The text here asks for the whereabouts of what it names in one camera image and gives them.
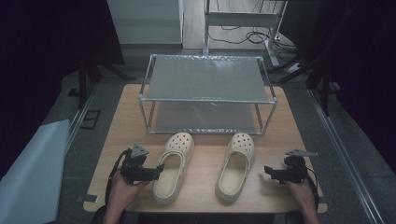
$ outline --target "dark background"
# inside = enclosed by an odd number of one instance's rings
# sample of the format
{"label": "dark background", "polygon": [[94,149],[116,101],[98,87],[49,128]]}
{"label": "dark background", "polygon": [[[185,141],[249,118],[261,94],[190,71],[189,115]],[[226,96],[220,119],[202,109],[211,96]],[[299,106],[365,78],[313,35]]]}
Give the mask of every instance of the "dark background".
{"label": "dark background", "polygon": [[106,0],[0,3],[3,176],[49,113],[82,58],[123,63]]}
{"label": "dark background", "polygon": [[358,2],[334,46],[332,77],[341,87],[337,99],[396,172],[394,8]]}

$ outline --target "beige clog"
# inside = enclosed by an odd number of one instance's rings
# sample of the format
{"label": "beige clog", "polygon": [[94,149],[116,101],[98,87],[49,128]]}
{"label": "beige clog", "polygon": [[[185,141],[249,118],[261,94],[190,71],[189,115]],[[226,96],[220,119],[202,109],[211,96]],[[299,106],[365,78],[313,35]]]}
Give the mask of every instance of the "beige clog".
{"label": "beige clog", "polygon": [[168,140],[159,161],[165,167],[152,185],[152,195],[157,202],[172,203],[177,198],[193,150],[194,141],[189,133],[177,133]]}
{"label": "beige clog", "polygon": [[216,183],[216,195],[233,203],[242,192],[255,159],[254,143],[247,133],[236,133],[228,144],[228,152]]}

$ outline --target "floor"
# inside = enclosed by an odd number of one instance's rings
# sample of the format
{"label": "floor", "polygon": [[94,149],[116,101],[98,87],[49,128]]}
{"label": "floor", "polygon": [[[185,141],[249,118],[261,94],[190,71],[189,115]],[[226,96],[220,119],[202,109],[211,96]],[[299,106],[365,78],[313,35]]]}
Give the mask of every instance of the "floor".
{"label": "floor", "polygon": [[[195,2],[194,0],[185,0],[186,3],[192,1]],[[140,51],[138,50],[141,52],[140,55],[136,55],[135,49],[124,46],[123,53],[127,64],[119,67],[119,69],[137,77],[136,81],[122,79],[105,68],[100,68],[103,78],[99,83],[89,84],[89,90],[92,94],[89,99],[90,104],[86,108],[87,111],[100,111],[100,115],[93,129],[84,129],[84,127],[92,126],[92,122],[89,120],[83,120],[80,123],[80,128],[68,149],[64,162],[58,217],[52,223],[91,223],[93,214],[84,211],[81,198],[88,191],[123,86],[130,83],[140,83],[145,74],[145,66],[136,66],[134,62],[140,60],[144,64],[149,52],[202,53],[198,50],[202,48],[199,40],[194,43],[190,43],[190,49],[186,46],[185,49],[140,49]],[[265,50],[261,49],[221,50],[221,47],[214,47],[210,54],[263,56],[265,61],[269,61]],[[286,74],[284,71],[272,73],[270,78],[277,80]],[[365,203],[372,200],[375,206],[369,206],[369,208],[377,209],[379,214],[376,218],[377,223],[394,223],[396,220],[396,213],[394,212],[396,211],[396,205],[393,202],[393,199],[396,198],[395,174],[389,169],[364,132],[339,105],[335,95],[330,96],[330,116],[324,119],[320,115],[315,97],[305,87],[306,78],[307,74],[285,84],[277,85],[282,87],[287,95],[305,148],[319,154],[318,158],[311,161],[329,206],[326,213],[319,215],[320,219],[323,223],[375,223],[375,220],[367,216],[365,210],[367,208]],[[76,114],[81,113],[82,110],[77,110],[78,98],[67,96],[72,89],[77,88],[77,73],[64,78],[62,92],[44,123],[62,119],[73,121]],[[335,130],[335,137],[334,133],[329,132],[329,122],[331,128]],[[341,143],[334,141],[334,138],[340,140]],[[352,170],[356,170],[355,173],[351,172],[351,164],[346,163],[346,161],[351,162]],[[351,176],[351,173],[357,173],[360,178],[356,180],[356,176]],[[357,186],[355,184],[357,182],[362,183],[363,187]],[[137,213],[129,213],[127,223],[136,223],[138,216]],[[285,223],[284,214],[276,214],[274,223]]]}

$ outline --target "hand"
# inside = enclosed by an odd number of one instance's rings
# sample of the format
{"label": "hand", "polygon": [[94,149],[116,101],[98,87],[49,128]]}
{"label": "hand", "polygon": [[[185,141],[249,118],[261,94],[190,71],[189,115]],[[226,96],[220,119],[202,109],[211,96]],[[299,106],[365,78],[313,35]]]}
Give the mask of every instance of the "hand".
{"label": "hand", "polygon": [[135,185],[128,185],[120,174],[120,171],[117,171],[114,174],[111,191],[108,196],[104,223],[119,223],[122,211],[134,202],[139,191],[148,183],[149,181],[141,181]]}
{"label": "hand", "polygon": [[308,180],[303,180],[301,183],[295,184],[293,182],[285,181],[289,189],[291,197],[297,202],[304,217],[304,223],[320,223],[315,206],[314,193],[309,186]]}

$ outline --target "black cable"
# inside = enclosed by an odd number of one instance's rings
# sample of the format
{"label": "black cable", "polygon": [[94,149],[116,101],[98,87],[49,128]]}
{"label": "black cable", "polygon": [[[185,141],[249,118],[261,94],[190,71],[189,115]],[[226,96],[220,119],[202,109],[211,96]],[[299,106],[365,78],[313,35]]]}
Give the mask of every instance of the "black cable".
{"label": "black cable", "polygon": [[298,53],[298,50],[297,50],[297,49],[285,48],[285,47],[279,46],[279,45],[276,44],[276,43],[274,43],[274,47],[275,47],[275,49],[283,49],[283,50],[285,50],[285,51],[287,51],[287,52],[290,52],[290,53]]}
{"label": "black cable", "polygon": [[[308,167],[304,166],[306,168],[306,171],[303,170],[297,163],[293,163],[294,167],[296,167],[300,173],[305,176],[305,179],[308,181],[309,186],[312,190],[312,193],[314,194],[314,199],[315,199],[315,207],[317,208],[318,211],[318,206],[319,206],[319,196],[318,196],[318,180],[317,180],[317,176],[315,175],[315,172],[311,169],[309,169]],[[312,180],[312,177],[308,174],[307,171],[311,171],[312,174],[314,174],[315,179],[317,181],[317,184],[315,185],[314,181]]]}
{"label": "black cable", "polygon": [[229,43],[229,44],[242,44],[242,43],[244,43],[245,41],[248,40],[248,39],[246,38],[246,39],[244,39],[244,40],[242,40],[242,41],[240,41],[240,42],[232,42],[232,41],[223,40],[223,39],[215,39],[215,38],[213,38],[213,37],[210,35],[210,33],[208,33],[208,35],[209,35],[209,38],[212,39],[212,40],[214,40],[214,41],[225,42],[225,43]]}
{"label": "black cable", "polygon": [[275,1],[274,8],[273,8],[273,13],[275,12],[276,3],[277,3],[277,1]]}
{"label": "black cable", "polygon": [[[262,5],[264,5],[264,0],[262,0]],[[260,11],[259,12],[262,12],[262,5],[260,6]]]}
{"label": "black cable", "polygon": [[[267,35],[267,34],[265,34],[265,33],[262,33],[262,32],[259,32],[259,31],[255,31],[254,29],[257,30],[257,27],[253,27],[252,31],[251,31],[251,32],[248,32],[248,33],[246,34],[246,37],[247,37],[247,39],[250,41],[250,43],[252,43],[252,44],[261,44],[261,43],[263,43],[267,38],[269,38],[269,35]],[[261,39],[261,41],[254,41],[254,40],[250,39],[250,38],[251,38],[252,36],[254,36],[254,35],[257,36],[257,37],[259,37],[259,38]]]}
{"label": "black cable", "polygon": [[125,156],[126,154],[127,154],[127,150],[123,151],[123,152],[120,154],[119,158],[118,158],[117,161],[114,163],[113,170],[111,170],[111,173],[110,173],[110,175],[108,176],[107,186],[106,186],[106,196],[105,196],[106,205],[107,205],[107,203],[108,203],[108,197],[109,197],[109,195],[110,195],[111,184],[112,184],[112,181],[113,181],[114,174],[115,174],[115,173],[118,171],[118,169],[119,169],[119,164],[120,164],[121,158],[122,158],[123,156]]}
{"label": "black cable", "polygon": [[278,45],[286,46],[286,47],[297,48],[295,45],[288,45],[288,44],[284,44],[284,43],[280,43],[280,42],[276,42],[276,41],[275,41],[275,43],[277,43]]}
{"label": "black cable", "polygon": [[300,59],[300,56],[296,55],[294,58],[292,58],[290,61],[284,63],[283,65],[281,65],[279,67],[272,68],[272,69],[268,69],[267,73],[274,73],[274,72],[283,70],[284,68],[290,66],[291,64],[296,63],[299,59]]}
{"label": "black cable", "polygon": [[254,6],[254,8],[253,8],[253,10],[251,10],[251,12],[254,12],[254,9],[256,9],[256,7],[259,5],[259,3],[260,3],[260,0],[257,0],[256,6]]}
{"label": "black cable", "polygon": [[[218,12],[220,12],[219,0],[216,0],[216,2],[217,2],[217,6],[218,6]],[[230,4],[231,4],[231,2],[229,0],[228,1],[228,7],[230,8],[231,12],[233,12],[233,9],[231,8]],[[221,29],[223,29],[223,30],[236,30],[236,29],[239,29],[239,28],[241,28],[241,26],[235,26],[233,28],[224,28],[224,26],[221,26]]]}
{"label": "black cable", "polygon": [[280,60],[282,60],[283,62],[288,62],[289,60],[286,60],[286,59],[284,59],[284,58],[282,58],[281,56],[280,56],[280,54],[281,53],[289,53],[289,54],[294,54],[293,52],[278,52],[277,53],[277,57],[280,59]]}

